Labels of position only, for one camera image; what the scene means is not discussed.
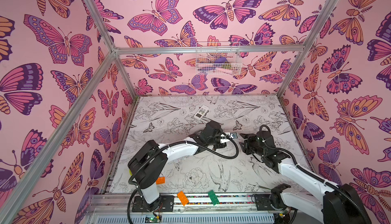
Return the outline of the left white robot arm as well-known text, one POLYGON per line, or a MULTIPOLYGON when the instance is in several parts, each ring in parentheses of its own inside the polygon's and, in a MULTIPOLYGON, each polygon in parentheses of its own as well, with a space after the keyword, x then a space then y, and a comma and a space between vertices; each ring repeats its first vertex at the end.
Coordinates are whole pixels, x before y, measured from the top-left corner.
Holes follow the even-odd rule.
POLYGON ((156 181, 167 163, 205 151, 221 158, 234 159, 238 156, 238 150, 233 156, 217 152, 217 149, 225 148, 229 141, 234 142, 232 136, 223 132, 221 125, 215 121, 207 123, 204 129, 177 142, 164 144, 149 140, 128 162, 131 173, 128 182, 136 186, 144 205, 149 208, 156 207, 161 203, 156 181))

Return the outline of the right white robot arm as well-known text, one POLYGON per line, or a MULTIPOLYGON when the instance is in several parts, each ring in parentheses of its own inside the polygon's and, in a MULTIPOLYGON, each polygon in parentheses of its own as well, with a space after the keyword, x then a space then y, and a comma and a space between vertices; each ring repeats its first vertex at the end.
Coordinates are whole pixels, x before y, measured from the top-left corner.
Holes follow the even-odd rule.
POLYGON ((306 190, 296 191, 283 183, 271 189, 268 198, 255 195, 256 204, 274 210, 291 208, 323 224, 369 224, 371 220, 357 191, 348 184, 327 180, 302 167, 286 149, 275 147, 270 128, 262 125, 256 134, 240 135, 240 147, 246 155, 260 158, 276 173, 289 178, 306 190))

